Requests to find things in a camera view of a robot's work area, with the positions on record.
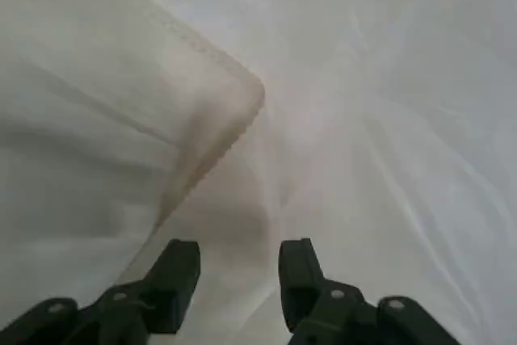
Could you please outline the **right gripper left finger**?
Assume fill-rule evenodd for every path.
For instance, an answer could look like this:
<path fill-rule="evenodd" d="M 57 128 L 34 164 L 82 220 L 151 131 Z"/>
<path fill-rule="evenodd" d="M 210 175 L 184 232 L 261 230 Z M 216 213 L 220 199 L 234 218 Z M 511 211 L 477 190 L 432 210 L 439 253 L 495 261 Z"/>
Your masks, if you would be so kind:
<path fill-rule="evenodd" d="M 80 307 L 68 297 L 33 305 L 1 331 L 3 344 L 146 344 L 176 334 L 201 273 L 200 245 L 172 239 L 146 275 Z"/>

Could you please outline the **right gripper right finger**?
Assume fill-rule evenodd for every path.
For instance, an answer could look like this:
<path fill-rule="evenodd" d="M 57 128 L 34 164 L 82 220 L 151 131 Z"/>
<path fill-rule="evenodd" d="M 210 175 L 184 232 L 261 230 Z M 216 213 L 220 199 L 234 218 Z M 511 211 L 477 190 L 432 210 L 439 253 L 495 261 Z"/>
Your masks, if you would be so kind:
<path fill-rule="evenodd" d="M 281 243 L 278 273 L 290 344 L 458 343 L 409 297 L 383 297 L 372 305 L 357 287 L 327 279 L 308 238 Z"/>

